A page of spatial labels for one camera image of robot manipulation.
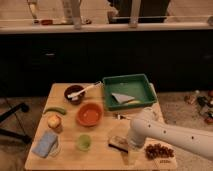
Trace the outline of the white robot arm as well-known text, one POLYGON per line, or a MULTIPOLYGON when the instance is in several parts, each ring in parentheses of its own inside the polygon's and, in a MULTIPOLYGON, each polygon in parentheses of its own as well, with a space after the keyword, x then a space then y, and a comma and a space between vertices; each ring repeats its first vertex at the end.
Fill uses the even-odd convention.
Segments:
POLYGON ((213 162, 213 132, 165 124, 149 107, 130 120, 128 145, 141 149, 147 138, 179 147, 213 162))

